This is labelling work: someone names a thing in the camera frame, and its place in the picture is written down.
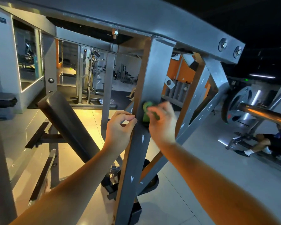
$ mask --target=black shorts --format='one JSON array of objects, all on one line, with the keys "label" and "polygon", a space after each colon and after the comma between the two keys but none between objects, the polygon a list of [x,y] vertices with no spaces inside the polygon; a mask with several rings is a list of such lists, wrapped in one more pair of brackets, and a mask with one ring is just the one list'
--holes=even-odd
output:
[{"label": "black shorts", "polygon": [[271,151],[281,153],[281,138],[276,138],[273,134],[263,134],[263,136],[270,140],[271,145],[269,146],[269,149]]}]

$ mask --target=white sock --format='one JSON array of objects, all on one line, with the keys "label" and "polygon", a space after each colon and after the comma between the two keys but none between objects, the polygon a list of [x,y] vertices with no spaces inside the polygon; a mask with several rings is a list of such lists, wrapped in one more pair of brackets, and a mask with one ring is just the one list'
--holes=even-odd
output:
[{"label": "white sock", "polygon": [[254,153],[251,149],[247,150],[247,151],[244,151],[244,153],[246,155],[251,155],[252,153]]},{"label": "white sock", "polygon": [[262,151],[263,151],[264,153],[266,153],[266,154],[271,154],[271,153],[272,153],[272,151],[269,149],[268,146],[266,146]]}]

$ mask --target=trash can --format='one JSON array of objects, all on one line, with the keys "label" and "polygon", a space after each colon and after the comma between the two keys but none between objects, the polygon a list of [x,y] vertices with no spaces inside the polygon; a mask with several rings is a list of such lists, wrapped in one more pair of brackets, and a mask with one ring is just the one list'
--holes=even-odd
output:
[{"label": "trash can", "polygon": [[13,107],[17,102],[14,94],[0,92],[0,120],[12,120],[15,117]]}]

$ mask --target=black weight plate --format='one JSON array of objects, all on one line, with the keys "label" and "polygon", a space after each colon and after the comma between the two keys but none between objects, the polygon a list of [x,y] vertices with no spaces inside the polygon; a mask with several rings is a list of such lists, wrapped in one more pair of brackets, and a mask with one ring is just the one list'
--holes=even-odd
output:
[{"label": "black weight plate", "polygon": [[244,115],[243,111],[237,109],[238,105],[240,103],[249,103],[251,98],[251,86],[235,88],[230,91],[222,107],[222,120],[228,124],[238,121]]}]

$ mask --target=green cleaning sponge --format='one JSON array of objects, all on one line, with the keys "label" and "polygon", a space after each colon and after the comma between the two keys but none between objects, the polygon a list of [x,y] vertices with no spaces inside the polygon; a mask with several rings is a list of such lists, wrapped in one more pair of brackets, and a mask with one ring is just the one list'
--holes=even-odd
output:
[{"label": "green cleaning sponge", "polygon": [[[149,106],[154,106],[153,102],[147,101],[147,102],[145,102],[145,103],[143,104],[143,111],[145,112],[144,115],[143,115],[143,122],[150,122],[150,118],[149,118],[149,116],[147,115],[147,112],[148,112],[148,109],[147,109],[147,108],[148,108]],[[155,115],[155,118],[156,118],[157,120],[160,119],[160,117],[157,115],[157,113],[154,112],[154,115]]]}]

